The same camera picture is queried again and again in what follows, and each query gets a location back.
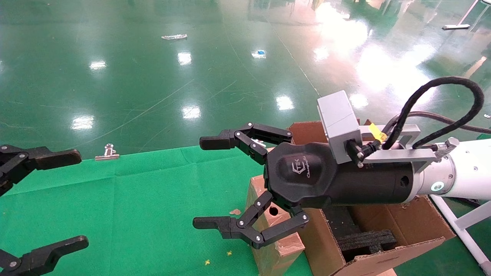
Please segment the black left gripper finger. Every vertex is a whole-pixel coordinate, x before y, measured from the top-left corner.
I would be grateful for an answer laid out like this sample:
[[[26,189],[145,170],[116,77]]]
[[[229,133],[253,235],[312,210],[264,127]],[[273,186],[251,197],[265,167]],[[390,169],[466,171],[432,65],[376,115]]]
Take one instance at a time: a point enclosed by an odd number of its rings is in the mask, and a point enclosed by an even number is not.
[[[53,152],[45,146],[25,149],[1,145],[0,195],[6,194],[32,171],[46,171],[80,162],[81,154],[76,149]]]
[[[42,276],[54,271],[59,259],[65,255],[87,248],[84,235],[72,237],[50,245],[36,248],[22,257],[0,250],[1,276]]]

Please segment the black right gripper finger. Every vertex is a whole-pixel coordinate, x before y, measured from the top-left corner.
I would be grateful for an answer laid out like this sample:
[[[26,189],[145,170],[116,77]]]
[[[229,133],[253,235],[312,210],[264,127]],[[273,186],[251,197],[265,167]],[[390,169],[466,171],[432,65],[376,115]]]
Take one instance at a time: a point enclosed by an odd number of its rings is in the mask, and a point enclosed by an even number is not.
[[[240,128],[225,129],[217,136],[202,136],[199,146],[203,150],[240,149],[260,165],[267,160],[268,150],[258,141],[279,145],[290,143],[293,134],[285,129],[279,129],[258,123],[247,123]]]
[[[253,224],[258,220],[276,199],[269,191],[263,192],[239,218],[230,216],[196,217],[193,219],[195,229],[216,229],[223,239],[241,239],[251,247],[260,249],[298,232],[309,222],[309,216],[300,206],[288,206],[291,218],[257,231]]]

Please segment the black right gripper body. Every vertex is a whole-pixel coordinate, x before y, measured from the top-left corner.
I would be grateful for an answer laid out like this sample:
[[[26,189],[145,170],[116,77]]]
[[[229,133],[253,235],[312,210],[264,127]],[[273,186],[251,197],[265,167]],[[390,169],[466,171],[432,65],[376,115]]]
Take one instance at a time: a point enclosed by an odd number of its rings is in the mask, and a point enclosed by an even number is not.
[[[281,143],[265,163],[265,186],[282,208],[402,203],[413,180],[411,163],[337,164],[327,143]]]

